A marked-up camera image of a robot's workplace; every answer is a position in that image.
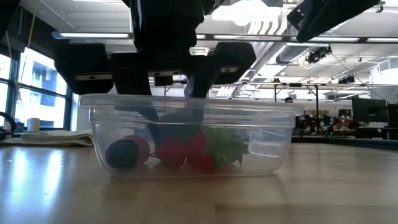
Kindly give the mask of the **black monitor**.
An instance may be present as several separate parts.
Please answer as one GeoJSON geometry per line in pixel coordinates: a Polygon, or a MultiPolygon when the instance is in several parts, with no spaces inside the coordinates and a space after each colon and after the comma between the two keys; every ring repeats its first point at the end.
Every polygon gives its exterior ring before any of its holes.
{"type": "Polygon", "coordinates": [[[352,98],[354,122],[387,122],[387,104],[385,100],[352,98]]]}
{"type": "Polygon", "coordinates": [[[387,105],[387,115],[388,115],[388,126],[390,128],[398,128],[398,105],[388,104],[387,105]]]}

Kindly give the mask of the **large black-framed window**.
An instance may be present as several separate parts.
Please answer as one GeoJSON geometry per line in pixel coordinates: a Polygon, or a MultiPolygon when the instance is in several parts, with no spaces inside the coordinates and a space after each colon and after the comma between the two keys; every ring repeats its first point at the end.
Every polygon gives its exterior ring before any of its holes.
{"type": "Polygon", "coordinates": [[[52,58],[28,48],[0,48],[0,112],[24,125],[37,118],[43,130],[69,130],[71,108],[72,92],[52,58]]]}

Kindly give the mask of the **white checked folded cloth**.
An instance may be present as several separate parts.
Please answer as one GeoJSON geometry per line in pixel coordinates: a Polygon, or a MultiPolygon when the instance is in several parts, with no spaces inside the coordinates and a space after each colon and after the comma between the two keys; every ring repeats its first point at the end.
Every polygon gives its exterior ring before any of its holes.
{"type": "Polygon", "coordinates": [[[83,146],[94,145],[93,133],[83,131],[43,131],[38,133],[23,133],[19,137],[12,137],[0,141],[0,145],[9,146],[83,146]]]}

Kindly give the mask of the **clear plastic tupperware container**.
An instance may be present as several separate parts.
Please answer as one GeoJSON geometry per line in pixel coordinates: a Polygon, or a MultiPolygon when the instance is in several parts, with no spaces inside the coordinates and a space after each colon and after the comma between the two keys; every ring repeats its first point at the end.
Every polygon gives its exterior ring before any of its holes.
{"type": "Polygon", "coordinates": [[[204,104],[203,122],[185,122],[186,98],[117,94],[90,94],[80,98],[80,106],[89,112],[94,138],[94,150],[100,166],[110,175],[121,178],[216,177],[269,175],[283,163],[292,139],[293,128],[275,122],[272,112],[282,105],[269,101],[223,100],[194,98],[195,108],[204,104]],[[233,163],[215,172],[202,172],[187,164],[172,169],[155,156],[155,150],[166,139],[188,143],[202,126],[233,129],[249,136],[249,154],[243,163],[233,163]],[[132,169],[115,169],[105,161],[107,147],[125,136],[144,138],[150,146],[147,162],[132,169]]]}

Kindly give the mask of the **red strawberry with green leaves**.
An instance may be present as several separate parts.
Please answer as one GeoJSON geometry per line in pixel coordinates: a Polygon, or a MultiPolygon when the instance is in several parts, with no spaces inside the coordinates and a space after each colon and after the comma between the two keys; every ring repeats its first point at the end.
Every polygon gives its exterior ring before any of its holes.
{"type": "Polygon", "coordinates": [[[249,136],[233,129],[202,126],[190,142],[186,162],[202,172],[215,172],[235,162],[243,163],[249,154],[249,136]]]}

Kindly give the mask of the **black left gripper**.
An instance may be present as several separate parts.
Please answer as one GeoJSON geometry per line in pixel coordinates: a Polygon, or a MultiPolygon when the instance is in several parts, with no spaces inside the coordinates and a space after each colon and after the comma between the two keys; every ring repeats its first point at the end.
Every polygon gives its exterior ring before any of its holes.
{"type": "Polygon", "coordinates": [[[136,53],[108,55],[104,44],[68,44],[55,51],[55,68],[73,93],[151,96],[147,72],[185,67],[185,122],[200,124],[205,98],[214,85],[238,81],[256,60],[247,42],[220,42],[207,56],[191,56],[197,27],[224,0],[123,0],[131,13],[136,53]]]}

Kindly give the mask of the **long ceiling light fixture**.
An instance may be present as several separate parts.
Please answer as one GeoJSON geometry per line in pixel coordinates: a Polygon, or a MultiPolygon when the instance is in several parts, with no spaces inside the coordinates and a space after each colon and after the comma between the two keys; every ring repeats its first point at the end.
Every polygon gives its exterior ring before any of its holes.
{"type": "MultiPolygon", "coordinates": [[[[296,36],[293,35],[197,34],[197,39],[203,41],[298,43],[296,36]]],[[[398,44],[398,37],[339,37],[328,35],[314,37],[305,42],[329,44],[398,44]]]]}
{"type": "Polygon", "coordinates": [[[54,39],[127,39],[133,40],[133,33],[114,33],[114,32],[52,32],[54,39]]]}

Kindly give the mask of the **white cup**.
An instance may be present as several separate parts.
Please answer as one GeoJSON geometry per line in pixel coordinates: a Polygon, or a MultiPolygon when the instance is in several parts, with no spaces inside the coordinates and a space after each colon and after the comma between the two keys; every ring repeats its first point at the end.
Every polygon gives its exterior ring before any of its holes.
{"type": "Polygon", "coordinates": [[[27,130],[29,132],[39,132],[40,131],[40,119],[39,118],[29,118],[27,120],[27,130]]]}

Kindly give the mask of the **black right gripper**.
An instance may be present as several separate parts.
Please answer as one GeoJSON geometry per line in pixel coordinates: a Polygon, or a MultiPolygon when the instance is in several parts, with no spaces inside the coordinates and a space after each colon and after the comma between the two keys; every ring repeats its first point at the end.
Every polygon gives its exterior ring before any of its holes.
{"type": "Polygon", "coordinates": [[[381,0],[303,0],[287,20],[303,43],[376,6],[381,0]]]}

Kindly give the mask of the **black metal gantry frame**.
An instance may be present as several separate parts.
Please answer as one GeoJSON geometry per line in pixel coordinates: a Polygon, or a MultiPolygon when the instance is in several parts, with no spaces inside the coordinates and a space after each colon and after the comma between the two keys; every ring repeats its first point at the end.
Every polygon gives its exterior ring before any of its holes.
{"type": "MultiPolygon", "coordinates": [[[[315,115],[319,115],[319,97],[318,97],[318,85],[305,84],[305,83],[271,83],[274,87],[274,101],[277,102],[277,87],[289,87],[289,88],[301,88],[305,87],[309,90],[309,92],[315,96],[315,115]]],[[[283,126],[291,126],[292,128],[295,126],[295,118],[297,116],[304,116],[305,112],[303,109],[303,105],[282,105],[281,111],[277,110],[276,112],[272,112],[273,119],[275,122],[283,123],[283,126]]]]}

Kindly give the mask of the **small plain red strawberry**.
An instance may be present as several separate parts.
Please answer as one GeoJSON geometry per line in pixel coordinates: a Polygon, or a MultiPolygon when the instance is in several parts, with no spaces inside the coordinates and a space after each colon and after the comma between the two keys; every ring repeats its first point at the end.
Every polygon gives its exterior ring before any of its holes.
{"type": "Polygon", "coordinates": [[[179,169],[187,156],[188,143],[179,139],[166,139],[155,150],[155,156],[167,167],[179,169]]]}

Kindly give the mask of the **black aluminium table frame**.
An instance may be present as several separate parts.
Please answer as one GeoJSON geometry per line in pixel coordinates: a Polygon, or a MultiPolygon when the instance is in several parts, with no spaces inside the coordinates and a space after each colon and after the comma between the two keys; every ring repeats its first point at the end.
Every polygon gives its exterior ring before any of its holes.
{"type": "Polygon", "coordinates": [[[380,139],[336,138],[326,136],[292,136],[292,143],[337,144],[353,147],[398,150],[398,141],[380,139]]]}

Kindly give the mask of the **silver ventilation duct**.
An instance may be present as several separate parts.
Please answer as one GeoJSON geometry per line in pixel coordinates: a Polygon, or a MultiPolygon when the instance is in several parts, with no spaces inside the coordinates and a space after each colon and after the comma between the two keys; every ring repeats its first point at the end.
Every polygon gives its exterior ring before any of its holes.
{"type": "MultiPolygon", "coordinates": [[[[251,21],[247,33],[287,35],[295,34],[295,31],[287,22],[287,12],[281,10],[263,20],[251,21]]],[[[274,77],[311,48],[309,45],[283,42],[253,42],[251,45],[256,54],[256,60],[241,77],[247,82],[264,81],[274,77]]]]}

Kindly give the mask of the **black cherry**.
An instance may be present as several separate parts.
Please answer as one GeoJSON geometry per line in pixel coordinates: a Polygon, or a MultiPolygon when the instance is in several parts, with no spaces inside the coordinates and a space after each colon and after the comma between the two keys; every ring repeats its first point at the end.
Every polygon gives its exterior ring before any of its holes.
{"type": "Polygon", "coordinates": [[[139,148],[132,139],[112,142],[105,151],[106,163],[115,169],[132,169],[138,163],[139,148]]]}

